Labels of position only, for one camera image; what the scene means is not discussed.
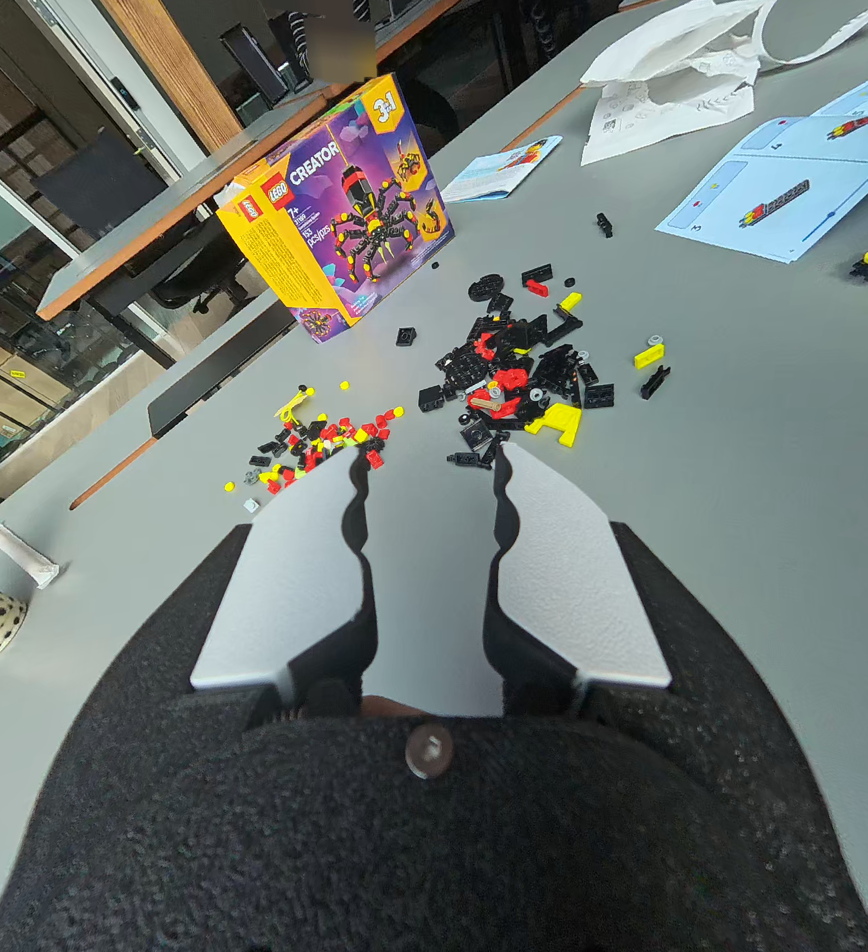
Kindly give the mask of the open blue instruction booklet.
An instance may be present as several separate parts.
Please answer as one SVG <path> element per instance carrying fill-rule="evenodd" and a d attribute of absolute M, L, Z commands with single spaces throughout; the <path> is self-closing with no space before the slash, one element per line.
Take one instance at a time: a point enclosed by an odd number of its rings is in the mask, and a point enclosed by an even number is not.
<path fill-rule="evenodd" d="M 790 264 L 868 195 L 868 80 L 735 145 L 655 228 Z"/>

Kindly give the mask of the yellow wedge plate brick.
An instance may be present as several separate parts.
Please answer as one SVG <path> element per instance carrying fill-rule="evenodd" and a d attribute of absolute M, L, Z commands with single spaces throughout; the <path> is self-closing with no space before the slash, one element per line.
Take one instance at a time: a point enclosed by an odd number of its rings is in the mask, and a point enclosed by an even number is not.
<path fill-rule="evenodd" d="M 559 445 L 572 447 L 579 432 L 582 408 L 564 403 L 551 403 L 543 415 L 524 424 L 524 432 L 537 435 L 541 429 L 550 428 L 559 432 Z"/>

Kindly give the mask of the purple yellow toy brick box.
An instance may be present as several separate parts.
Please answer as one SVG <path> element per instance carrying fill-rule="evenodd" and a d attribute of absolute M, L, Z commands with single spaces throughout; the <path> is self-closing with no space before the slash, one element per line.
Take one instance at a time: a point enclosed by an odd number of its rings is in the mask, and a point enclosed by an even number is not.
<path fill-rule="evenodd" d="M 354 327 L 454 236 L 393 74 L 239 173 L 223 228 L 316 343 Z"/>

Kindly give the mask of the dark flat panel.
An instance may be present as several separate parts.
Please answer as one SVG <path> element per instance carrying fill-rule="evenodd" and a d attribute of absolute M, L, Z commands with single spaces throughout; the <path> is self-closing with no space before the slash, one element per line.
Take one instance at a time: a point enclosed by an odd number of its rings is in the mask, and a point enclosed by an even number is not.
<path fill-rule="evenodd" d="M 32 178 L 32 184 L 94 240 L 103 238 L 167 186 L 124 137 L 106 127 L 57 168 Z"/>

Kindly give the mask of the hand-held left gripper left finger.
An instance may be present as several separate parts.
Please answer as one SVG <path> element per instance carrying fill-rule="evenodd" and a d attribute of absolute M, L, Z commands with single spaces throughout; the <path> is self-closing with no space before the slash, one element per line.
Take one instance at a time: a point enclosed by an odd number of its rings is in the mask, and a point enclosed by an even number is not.
<path fill-rule="evenodd" d="M 345 448 L 251 523 L 201 653 L 198 691 L 273 686 L 305 700 L 322 681 L 359 695 L 378 649 L 365 502 L 369 464 Z"/>

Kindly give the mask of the neighbouring grey desk wooden edge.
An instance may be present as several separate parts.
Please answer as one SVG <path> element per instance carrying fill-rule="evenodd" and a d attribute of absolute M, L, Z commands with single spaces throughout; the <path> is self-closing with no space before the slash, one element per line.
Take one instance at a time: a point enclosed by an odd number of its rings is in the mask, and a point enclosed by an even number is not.
<path fill-rule="evenodd" d="M 85 298 L 163 233 L 204 205 L 237 174 L 304 129 L 351 85 L 316 81 L 281 101 L 232 140 L 203 158 L 52 277 L 36 314 L 45 321 Z"/>

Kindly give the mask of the pile of small red yellow bricks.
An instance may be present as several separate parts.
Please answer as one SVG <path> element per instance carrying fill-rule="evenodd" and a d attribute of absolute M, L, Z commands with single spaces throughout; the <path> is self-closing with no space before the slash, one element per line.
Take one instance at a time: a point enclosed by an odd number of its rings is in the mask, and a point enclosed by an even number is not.
<path fill-rule="evenodd" d="M 275 418 L 280 429 L 250 457 L 242 479 L 245 485 L 276 495 L 347 448 L 356 449 L 369 470 L 383 467 L 391 426 L 404 417 L 404 407 L 393 407 L 364 423 L 348 416 L 332 420 L 325 413 L 305 421 L 300 411 L 315 395 L 314 387 L 301 384 L 278 409 Z"/>

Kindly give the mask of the black office chair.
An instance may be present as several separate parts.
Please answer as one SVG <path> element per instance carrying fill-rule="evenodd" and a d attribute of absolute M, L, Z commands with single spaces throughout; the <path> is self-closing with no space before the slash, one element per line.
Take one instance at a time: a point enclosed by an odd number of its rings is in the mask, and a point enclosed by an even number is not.
<path fill-rule="evenodd" d="M 187 232 L 186 237 L 205 238 L 197 253 L 175 273 L 160 281 L 150 295 L 168 309 L 196 301 L 194 311 L 207 313 L 209 302 L 224 292 L 238 311 L 251 300 L 237 275 L 247 259 L 214 215 Z"/>

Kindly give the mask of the white paper bag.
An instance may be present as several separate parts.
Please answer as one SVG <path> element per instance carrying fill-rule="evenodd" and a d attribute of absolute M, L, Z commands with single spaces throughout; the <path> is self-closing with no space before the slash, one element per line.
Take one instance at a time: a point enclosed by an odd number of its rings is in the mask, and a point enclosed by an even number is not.
<path fill-rule="evenodd" d="M 612 43 L 580 78 L 584 89 L 600 90 L 580 164 L 735 122 L 753 112 L 762 74 L 831 54 L 868 26 L 867 8 L 814 51 L 785 60 L 764 43 L 775 6 L 687 2 Z"/>

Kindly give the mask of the wooden pillar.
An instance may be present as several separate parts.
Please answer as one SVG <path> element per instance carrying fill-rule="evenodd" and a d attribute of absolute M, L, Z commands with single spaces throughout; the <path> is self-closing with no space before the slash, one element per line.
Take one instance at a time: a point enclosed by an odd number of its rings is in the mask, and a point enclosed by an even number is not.
<path fill-rule="evenodd" d="M 104 1 L 202 147 L 217 151 L 243 129 L 162 1 Z"/>

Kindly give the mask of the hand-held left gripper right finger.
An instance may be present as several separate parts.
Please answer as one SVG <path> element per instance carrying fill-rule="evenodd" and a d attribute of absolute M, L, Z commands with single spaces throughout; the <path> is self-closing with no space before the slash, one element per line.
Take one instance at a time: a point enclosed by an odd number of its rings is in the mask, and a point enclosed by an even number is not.
<path fill-rule="evenodd" d="M 591 687 L 667 689 L 673 676 L 611 522 L 524 447 L 495 460 L 483 650 L 503 712 L 577 713 Z"/>

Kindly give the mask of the small blue leaflet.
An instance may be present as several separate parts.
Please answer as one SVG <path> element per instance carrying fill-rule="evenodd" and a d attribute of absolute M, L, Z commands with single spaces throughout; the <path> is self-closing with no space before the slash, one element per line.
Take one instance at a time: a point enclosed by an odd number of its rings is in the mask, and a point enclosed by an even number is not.
<path fill-rule="evenodd" d="M 559 147 L 554 135 L 529 145 L 476 158 L 440 191 L 445 203 L 500 200 L 508 197 Z"/>

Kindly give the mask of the pile of black toy bricks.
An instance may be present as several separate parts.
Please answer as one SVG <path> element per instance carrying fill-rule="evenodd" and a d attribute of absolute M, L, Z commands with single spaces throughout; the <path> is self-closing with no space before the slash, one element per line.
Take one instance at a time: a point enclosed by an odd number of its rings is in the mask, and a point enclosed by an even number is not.
<path fill-rule="evenodd" d="M 583 326 L 575 314 L 581 293 L 571 292 L 552 313 L 531 320 L 513 316 L 513 298 L 499 273 L 476 279 L 468 296 L 485 304 L 486 314 L 436 363 L 442 383 L 418 394 L 421 412 L 439 410 L 451 400 L 463 402 L 459 426 L 466 449 L 449 454 L 448 463 L 491 470 L 501 444 L 524 432 L 524 424 L 551 403 L 582 408 L 582 413 L 615 405 L 614 385 L 601 382 L 588 353 L 570 342 Z"/>

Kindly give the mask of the white paper packet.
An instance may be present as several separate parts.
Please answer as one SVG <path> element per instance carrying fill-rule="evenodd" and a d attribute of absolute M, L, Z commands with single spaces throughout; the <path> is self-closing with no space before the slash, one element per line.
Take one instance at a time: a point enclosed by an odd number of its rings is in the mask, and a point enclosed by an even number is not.
<path fill-rule="evenodd" d="M 2 523 L 0 551 L 33 580 L 39 590 L 46 589 L 59 576 L 58 564 L 36 551 Z"/>

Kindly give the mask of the black monitor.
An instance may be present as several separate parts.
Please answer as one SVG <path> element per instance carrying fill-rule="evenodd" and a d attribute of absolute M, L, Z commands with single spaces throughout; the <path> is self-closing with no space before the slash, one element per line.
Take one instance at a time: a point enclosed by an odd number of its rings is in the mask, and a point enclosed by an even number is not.
<path fill-rule="evenodd" d="M 285 99 L 289 92 L 288 86 L 276 65 L 247 27 L 237 24 L 222 33 L 220 41 L 226 52 L 255 84 L 269 108 Z"/>

